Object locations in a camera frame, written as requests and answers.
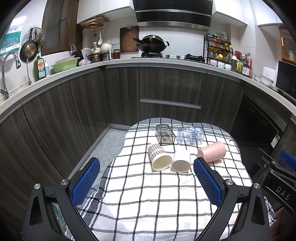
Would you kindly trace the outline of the black built-in dishwasher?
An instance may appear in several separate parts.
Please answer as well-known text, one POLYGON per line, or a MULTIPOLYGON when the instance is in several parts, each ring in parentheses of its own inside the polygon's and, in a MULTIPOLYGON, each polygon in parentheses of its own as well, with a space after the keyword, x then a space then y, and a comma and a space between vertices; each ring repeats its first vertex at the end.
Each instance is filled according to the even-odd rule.
POLYGON ((287 123, 257 97, 244 95, 231 136, 240 149, 262 149, 271 154, 278 145, 287 123))

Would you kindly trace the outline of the green dish soap bottle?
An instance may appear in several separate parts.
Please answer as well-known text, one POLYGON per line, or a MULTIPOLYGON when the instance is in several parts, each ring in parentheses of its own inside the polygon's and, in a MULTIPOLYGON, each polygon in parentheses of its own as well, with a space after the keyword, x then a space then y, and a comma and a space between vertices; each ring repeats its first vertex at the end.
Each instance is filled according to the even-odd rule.
POLYGON ((41 80, 46 77, 45 61, 39 55, 37 56, 36 60, 34 61, 33 72, 34 72, 35 81, 41 80))

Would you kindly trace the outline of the white plain cup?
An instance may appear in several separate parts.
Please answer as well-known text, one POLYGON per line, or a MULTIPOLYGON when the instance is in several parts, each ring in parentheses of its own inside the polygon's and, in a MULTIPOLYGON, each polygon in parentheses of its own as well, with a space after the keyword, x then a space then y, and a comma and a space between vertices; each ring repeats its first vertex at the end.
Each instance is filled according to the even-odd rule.
POLYGON ((176 172, 185 173, 191 169, 191 157, 187 150, 180 150, 175 152, 171 169, 176 172))

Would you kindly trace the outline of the clear printed glass cup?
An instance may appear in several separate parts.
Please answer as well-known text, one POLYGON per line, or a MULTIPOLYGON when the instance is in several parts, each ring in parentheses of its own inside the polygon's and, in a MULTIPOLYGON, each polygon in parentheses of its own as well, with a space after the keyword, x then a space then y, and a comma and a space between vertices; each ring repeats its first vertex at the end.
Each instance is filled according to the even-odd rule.
POLYGON ((189 127, 177 129, 177 142, 182 143, 201 143, 204 139, 204 129, 200 127, 189 127))

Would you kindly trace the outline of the black spice rack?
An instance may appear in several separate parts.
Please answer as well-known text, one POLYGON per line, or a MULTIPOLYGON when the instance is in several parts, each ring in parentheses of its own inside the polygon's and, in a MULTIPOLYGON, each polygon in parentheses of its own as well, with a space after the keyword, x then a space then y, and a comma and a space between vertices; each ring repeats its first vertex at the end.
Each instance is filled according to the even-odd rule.
POLYGON ((233 48, 230 42, 221 40, 219 36, 204 36, 203 58, 206 64, 211 60, 217 60, 224 63, 231 63, 233 48))

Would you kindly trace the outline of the white bowl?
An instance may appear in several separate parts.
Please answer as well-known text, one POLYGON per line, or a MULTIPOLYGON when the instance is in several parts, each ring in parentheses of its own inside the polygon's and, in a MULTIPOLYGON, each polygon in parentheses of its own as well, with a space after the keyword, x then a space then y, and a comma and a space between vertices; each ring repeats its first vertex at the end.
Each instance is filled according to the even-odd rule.
POLYGON ((260 75, 260 80, 265 86, 272 86, 274 84, 274 81, 264 75, 260 75))

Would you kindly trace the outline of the checkered white black cloth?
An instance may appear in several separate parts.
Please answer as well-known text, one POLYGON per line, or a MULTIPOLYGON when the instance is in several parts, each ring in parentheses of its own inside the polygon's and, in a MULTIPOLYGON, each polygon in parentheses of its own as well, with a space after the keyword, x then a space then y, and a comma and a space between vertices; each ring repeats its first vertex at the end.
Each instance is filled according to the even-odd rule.
POLYGON ((217 207, 193 170, 152 169, 156 126, 187 128, 171 118, 148 118, 126 133, 123 148, 77 210, 99 240, 195 240, 217 207))

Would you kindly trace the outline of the red sauce bottle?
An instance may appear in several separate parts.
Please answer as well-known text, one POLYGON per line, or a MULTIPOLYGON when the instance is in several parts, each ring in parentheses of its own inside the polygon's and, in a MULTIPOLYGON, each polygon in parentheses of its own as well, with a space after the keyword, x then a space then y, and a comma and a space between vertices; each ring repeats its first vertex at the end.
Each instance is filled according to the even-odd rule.
POLYGON ((246 64, 247 64, 247 67, 248 67, 249 69, 252 69, 252 59, 251 59, 250 53, 247 53, 247 54, 245 55, 245 62, 246 62, 246 64))

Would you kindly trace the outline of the hanging frying pan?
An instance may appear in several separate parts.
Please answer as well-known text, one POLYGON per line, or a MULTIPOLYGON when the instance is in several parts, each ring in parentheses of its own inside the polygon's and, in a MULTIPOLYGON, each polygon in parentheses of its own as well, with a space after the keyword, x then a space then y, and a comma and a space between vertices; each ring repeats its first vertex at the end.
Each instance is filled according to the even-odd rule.
POLYGON ((20 50, 20 60, 22 62, 31 62, 37 56, 38 44, 32 39, 33 28, 30 29, 29 40, 25 42, 20 50))

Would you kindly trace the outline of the pink plastic cup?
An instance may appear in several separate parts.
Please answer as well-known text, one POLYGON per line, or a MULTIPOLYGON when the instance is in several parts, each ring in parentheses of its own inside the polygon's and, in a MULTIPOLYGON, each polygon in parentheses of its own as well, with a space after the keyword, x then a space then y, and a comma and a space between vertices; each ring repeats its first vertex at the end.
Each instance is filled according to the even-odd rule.
POLYGON ((216 142, 198 150, 198 158, 203 158, 205 162, 213 162, 223 159, 226 155, 226 148, 222 142, 216 142))

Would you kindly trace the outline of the smoky square glass cup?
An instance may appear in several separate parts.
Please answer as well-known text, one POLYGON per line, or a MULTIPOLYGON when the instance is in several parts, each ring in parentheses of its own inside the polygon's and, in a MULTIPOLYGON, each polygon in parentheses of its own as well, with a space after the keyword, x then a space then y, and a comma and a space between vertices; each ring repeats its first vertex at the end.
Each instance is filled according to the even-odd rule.
POLYGON ((156 138, 161 146, 172 145, 175 142, 175 134, 168 124, 156 126, 156 138))

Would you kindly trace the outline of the brown cutting board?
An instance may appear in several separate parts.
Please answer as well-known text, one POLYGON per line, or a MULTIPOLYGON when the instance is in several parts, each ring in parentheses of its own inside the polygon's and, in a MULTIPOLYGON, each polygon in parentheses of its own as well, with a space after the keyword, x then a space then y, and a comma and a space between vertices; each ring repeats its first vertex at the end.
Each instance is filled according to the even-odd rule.
POLYGON ((139 27, 120 28, 120 51, 121 53, 138 52, 137 42, 133 38, 139 37, 139 27))

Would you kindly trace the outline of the chrome kitchen faucet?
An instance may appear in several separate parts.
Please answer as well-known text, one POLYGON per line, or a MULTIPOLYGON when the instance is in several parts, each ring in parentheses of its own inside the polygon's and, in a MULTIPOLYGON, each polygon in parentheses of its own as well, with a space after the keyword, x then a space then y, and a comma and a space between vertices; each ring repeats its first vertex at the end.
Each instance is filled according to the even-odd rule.
POLYGON ((21 84, 21 62, 18 53, 10 51, 1 60, 1 94, 5 100, 10 97, 11 91, 21 84))

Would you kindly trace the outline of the cream cup with red pattern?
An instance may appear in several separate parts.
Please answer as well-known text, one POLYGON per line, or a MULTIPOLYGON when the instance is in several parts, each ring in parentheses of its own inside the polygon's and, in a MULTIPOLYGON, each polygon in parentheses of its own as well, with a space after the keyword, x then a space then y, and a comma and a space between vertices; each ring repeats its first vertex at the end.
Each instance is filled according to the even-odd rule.
POLYGON ((152 169, 162 171, 172 163, 172 157, 159 145, 159 143, 148 146, 148 156, 152 164, 152 169))

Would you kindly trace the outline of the gas stove burner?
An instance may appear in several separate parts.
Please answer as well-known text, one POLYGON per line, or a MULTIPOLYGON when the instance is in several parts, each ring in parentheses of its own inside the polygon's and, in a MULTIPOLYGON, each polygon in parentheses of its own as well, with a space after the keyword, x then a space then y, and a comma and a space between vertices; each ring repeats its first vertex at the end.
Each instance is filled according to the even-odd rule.
POLYGON ((163 55, 162 55, 162 53, 146 53, 146 52, 142 52, 141 57, 145 57, 145 58, 162 58, 163 55))

